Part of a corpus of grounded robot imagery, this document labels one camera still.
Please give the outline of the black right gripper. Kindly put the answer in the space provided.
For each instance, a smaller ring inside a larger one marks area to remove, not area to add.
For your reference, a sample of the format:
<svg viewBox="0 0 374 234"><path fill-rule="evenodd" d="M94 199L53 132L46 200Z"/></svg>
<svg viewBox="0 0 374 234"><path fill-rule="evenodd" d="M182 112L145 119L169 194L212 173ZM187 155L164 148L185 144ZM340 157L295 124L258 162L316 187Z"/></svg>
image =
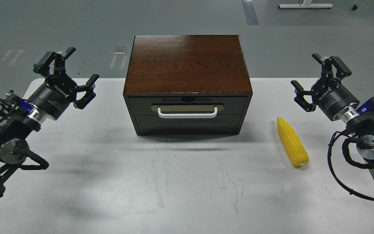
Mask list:
<svg viewBox="0 0 374 234"><path fill-rule="evenodd" d="M304 90L297 80L291 80L295 88L294 101L306 112L313 112L318 106L331 121L340 119L338 113L348 106L357 107L359 100L345 88L340 81L351 76L352 71L340 57L322 57L313 53L312 57L321 64L320 79L311 87ZM312 96L313 103L309 103L304 96Z"/></svg>

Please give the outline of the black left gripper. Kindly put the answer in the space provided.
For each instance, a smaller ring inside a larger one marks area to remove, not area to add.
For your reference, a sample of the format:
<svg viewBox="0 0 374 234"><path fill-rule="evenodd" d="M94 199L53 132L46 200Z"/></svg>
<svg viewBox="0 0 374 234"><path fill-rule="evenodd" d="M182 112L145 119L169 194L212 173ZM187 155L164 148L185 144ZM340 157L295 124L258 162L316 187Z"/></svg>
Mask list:
<svg viewBox="0 0 374 234"><path fill-rule="evenodd" d="M34 104L45 112L50 119L58 118L69 107L71 102L77 109L84 109L89 102L95 98L95 82L99 74L93 74L85 85L77 86L77 83L66 75L65 61L76 51L75 47L69 47L65 55L57 52L46 52L42 59L33 65L33 72L49 77L55 75L52 79L46 79L42 85L27 99L29 103ZM76 93L85 92L82 98L76 100Z"/></svg>

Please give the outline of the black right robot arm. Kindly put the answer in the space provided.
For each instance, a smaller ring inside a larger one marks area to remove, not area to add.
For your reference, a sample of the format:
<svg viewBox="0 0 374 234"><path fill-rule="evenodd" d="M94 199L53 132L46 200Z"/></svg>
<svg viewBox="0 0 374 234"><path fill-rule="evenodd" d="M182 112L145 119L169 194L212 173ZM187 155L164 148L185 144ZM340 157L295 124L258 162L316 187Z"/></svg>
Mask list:
<svg viewBox="0 0 374 234"><path fill-rule="evenodd" d="M312 57L321 65L321 76L309 90L304 90L298 81L291 81L296 93L294 100L306 112L320 108L330 121L344 122L345 130L335 132L328 145L329 170L349 194L374 201L374 198L343 184L331 164L332 147L340 136L345 136L342 154L346 162L360 169L374 169L374 97L360 105L358 99L343 86L342 80L352 71L339 57L322 57L317 53L313 53Z"/></svg>

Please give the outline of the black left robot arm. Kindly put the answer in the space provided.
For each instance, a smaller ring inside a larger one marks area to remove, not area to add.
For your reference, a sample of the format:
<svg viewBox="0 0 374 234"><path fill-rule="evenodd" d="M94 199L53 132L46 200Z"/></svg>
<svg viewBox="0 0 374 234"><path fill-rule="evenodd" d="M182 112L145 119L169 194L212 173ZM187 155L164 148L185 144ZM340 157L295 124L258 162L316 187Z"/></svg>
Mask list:
<svg viewBox="0 0 374 234"><path fill-rule="evenodd" d="M77 85L66 73L66 60L76 51L69 47L65 55L47 52L33 65L33 71L45 78L42 85L27 99L10 90L0 97L0 198L6 190L4 183L18 170L43 170L49 163L31 151L26 138L38 132L46 119L58 120L73 104L85 108L95 98L93 74L84 85Z"/></svg>

